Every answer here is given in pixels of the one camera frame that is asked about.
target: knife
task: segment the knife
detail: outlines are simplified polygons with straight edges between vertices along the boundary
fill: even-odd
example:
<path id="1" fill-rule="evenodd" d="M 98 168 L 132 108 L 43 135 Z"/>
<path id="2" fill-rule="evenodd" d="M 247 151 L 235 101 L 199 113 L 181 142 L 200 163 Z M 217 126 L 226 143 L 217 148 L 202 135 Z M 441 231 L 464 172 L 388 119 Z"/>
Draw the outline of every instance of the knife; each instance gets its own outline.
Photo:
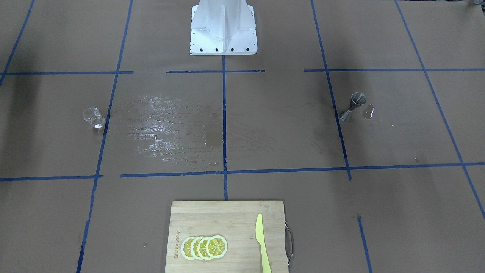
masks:
<path id="1" fill-rule="evenodd" d="M 261 263 L 263 265 L 263 273 L 271 273 L 270 262 L 268 260 L 268 254 L 266 253 L 266 244 L 264 243 L 263 232 L 263 215 L 258 214 L 256 218 L 256 240 L 261 245 Z"/>

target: yellow lemon slice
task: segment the yellow lemon slice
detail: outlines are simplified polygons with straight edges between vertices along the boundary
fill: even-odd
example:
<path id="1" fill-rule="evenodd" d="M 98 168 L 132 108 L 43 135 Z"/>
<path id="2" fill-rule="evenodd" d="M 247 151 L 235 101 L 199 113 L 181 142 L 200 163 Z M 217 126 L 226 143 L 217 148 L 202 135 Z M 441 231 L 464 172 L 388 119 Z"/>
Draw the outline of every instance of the yellow lemon slice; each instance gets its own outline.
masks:
<path id="1" fill-rule="evenodd" d="M 197 246 L 197 253 L 199 254 L 199 257 L 201 257 L 203 260 L 212 260 L 211 256 L 207 254 L 206 246 L 207 242 L 209 242 L 210 237 L 205 237 L 202 240 L 200 240 L 199 245 Z"/>
<path id="2" fill-rule="evenodd" d="M 195 257 L 192 255 L 192 252 L 190 251 L 190 246 L 194 239 L 195 239 L 195 236 L 190 236 L 190 237 L 187 237 L 182 242 L 182 256 L 187 260 L 195 260 Z"/>
<path id="3" fill-rule="evenodd" d="M 196 258 L 197 260 L 202 260 L 202 258 L 199 256 L 197 246 L 199 245 L 200 240 L 202 240 L 203 238 L 205 238 L 205 236 L 196 237 L 190 244 L 190 252 L 192 254 L 192 257 Z"/>
<path id="4" fill-rule="evenodd" d="M 216 235 L 209 238 L 206 245 L 206 252 L 209 257 L 217 259 L 226 254 L 227 240 L 226 238 Z"/>

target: white metal bracket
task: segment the white metal bracket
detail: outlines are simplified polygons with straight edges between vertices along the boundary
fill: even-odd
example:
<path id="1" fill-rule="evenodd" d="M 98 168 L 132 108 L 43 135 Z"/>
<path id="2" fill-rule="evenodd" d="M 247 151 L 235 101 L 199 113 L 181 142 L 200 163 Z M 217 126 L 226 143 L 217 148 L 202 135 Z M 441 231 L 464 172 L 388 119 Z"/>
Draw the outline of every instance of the white metal bracket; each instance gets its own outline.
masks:
<path id="1" fill-rule="evenodd" d="M 258 51 L 254 8 L 246 0 L 200 0 L 192 8 L 190 54 L 251 55 Z"/>

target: metal jigger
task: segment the metal jigger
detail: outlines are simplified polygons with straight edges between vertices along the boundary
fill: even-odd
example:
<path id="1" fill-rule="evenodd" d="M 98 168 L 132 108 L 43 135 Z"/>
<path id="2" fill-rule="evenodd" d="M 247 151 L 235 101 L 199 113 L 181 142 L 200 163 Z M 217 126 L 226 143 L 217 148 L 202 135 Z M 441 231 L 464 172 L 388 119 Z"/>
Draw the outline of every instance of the metal jigger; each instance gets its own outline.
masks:
<path id="1" fill-rule="evenodd" d="M 356 109 L 361 105 L 364 105 L 366 102 L 365 95 L 359 92 L 355 92 L 354 94 L 352 94 L 351 98 L 352 100 L 350 101 L 349 109 L 340 114 L 341 121 L 349 121 L 352 110 Z"/>

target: cutting board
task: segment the cutting board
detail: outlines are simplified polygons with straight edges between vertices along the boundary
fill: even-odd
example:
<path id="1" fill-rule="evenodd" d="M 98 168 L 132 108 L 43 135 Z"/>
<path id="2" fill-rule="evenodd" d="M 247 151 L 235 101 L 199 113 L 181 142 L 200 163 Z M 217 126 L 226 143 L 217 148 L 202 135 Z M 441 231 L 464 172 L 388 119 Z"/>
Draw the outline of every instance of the cutting board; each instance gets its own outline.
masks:
<path id="1" fill-rule="evenodd" d="M 266 250 L 272 273 L 288 273 L 283 201 L 174 201 L 170 213 L 165 273 L 260 273 L 256 217 L 263 215 Z M 213 260 L 186 260 L 182 242 L 189 236 L 221 235 L 227 252 Z"/>

